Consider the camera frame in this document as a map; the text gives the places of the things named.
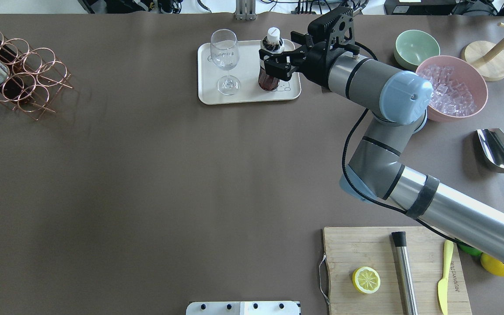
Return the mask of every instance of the pink bowl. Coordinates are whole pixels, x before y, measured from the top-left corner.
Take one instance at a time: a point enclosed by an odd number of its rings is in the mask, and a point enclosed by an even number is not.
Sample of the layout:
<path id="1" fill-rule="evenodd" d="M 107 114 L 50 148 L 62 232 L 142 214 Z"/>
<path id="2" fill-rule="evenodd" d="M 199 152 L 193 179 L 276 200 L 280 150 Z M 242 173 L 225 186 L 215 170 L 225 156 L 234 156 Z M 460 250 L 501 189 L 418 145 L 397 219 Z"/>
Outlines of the pink bowl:
<path id="1" fill-rule="evenodd" d="M 476 115 L 481 112 L 486 106 L 487 102 L 487 85 L 485 80 L 482 78 L 481 74 L 468 62 L 453 57 L 453 56 L 432 56 L 424 60 L 417 68 L 416 73 L 421 74 L 425 68 L 428 66 L 440 66 L 446 67 L 450 66 L 454 68 L 452 76 L 450 78 L 458 80 L 458 82 L 464 82 L 468 86 L 468 90 L 472 93 L 474 97 L 474 102 L 477 106 L 475 113 L 468 116 L 450 116 L 444 114 L 431 106 L 427 107 L 427 116 L 430 120 L 436 122 L 453 122 L 455 120 L 460 120 Z"/>

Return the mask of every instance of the wooden cutting board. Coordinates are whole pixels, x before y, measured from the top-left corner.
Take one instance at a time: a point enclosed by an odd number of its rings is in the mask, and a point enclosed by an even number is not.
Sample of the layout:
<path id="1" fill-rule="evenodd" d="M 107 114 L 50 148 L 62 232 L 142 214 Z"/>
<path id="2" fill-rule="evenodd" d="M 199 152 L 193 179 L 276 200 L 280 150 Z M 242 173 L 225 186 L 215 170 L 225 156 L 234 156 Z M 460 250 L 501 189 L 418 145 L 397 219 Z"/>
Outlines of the wooden cutting board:
<path id="1" fill-rule="evenodd" d="M 325 227 L 330 315 L 404 314 L 394 261 L 395 249 L 390 238 L 390 233 L 395 231 L 406 231 L 419 314 L 442 314 L 437 283 L 442 278 L 444 238 L 425 227 Z M 372 267 L 380 275 L 380 289 L 375 293 L 360 293 L 352 284 L 353 272 L 362 266 Z M 472 313 L 456 246 L 448 278 L 448 313 Z"/>

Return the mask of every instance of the brown table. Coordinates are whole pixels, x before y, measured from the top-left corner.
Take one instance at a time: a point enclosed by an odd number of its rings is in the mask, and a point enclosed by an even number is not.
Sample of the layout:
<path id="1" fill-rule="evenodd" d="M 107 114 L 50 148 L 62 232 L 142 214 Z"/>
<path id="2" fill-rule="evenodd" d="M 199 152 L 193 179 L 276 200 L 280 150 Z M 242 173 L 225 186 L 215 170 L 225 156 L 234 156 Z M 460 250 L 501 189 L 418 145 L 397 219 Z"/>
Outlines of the brown table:
<path id="1" fill-rule="evenodd" d="M 214 30 L 259 39 L 313 18 L 0 15 L 8 36 L 54 49 L 76 88 L 39 122 L 0 106 L 0 314 L 174 315 L 190 301 L 274 299 L 324 314 L 322 228 L 416 225 L 338 186 L 362 108 L 304 77 L 285 102 L 206 106 L 196 88 L 196 50 Z M 498 21 L 359 16 L 356 40 L 395 64 L 396 36 L 418 28 L 459 56 L 502 38 Z M 474 149 L 477 128 L 504 129 L 504 79 L 488 87 L 478 116 L 429 122 L 402 161 L 504 211 L 504 175 Z M 462 263 L 474 313 L 504 314 L 504 279 Z"/>

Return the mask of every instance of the lemon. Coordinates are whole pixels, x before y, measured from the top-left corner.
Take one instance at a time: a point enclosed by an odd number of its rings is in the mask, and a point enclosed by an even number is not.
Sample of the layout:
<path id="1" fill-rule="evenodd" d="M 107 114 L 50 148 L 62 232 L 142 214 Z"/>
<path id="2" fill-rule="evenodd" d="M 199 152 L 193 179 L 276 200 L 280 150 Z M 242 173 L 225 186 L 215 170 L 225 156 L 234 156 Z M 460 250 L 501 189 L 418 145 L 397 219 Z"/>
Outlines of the lemon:
<path id="1" fill-rule="evenodd" d="M 374 293 L 380 288 L 380 276 L 371 267 L 360 267 L 353 272 L 353 286 L 362 293 Z"/>
<path id="2" fill-rule="evenodd" d="M 494 259 L 494 257 L 491 257 L 486 253 L 482 254 L 480 261 L 484 269 L 496 276 L 504 277 L 504 263 Z"/>

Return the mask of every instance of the yellow knife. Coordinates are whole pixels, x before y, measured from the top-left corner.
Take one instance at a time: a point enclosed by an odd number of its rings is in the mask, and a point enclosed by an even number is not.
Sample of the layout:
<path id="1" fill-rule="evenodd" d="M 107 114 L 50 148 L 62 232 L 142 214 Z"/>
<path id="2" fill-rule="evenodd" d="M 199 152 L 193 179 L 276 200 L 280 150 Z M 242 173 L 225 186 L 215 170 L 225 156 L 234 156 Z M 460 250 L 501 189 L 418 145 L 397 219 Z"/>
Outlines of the yellow knife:
<path id="1" fill-rule="evenodd" d="M 444 253 L 442 256 L 442 279 L 438 281 L 438 304 L 444 315 L 448 315 L 448 304 L 446 300 L 446 293 L 448 292 L 448 274 L 450 272 L 450 261 L 452 260 L 452 250 L 454 243 L 451 241 L 444 242 Z"/>

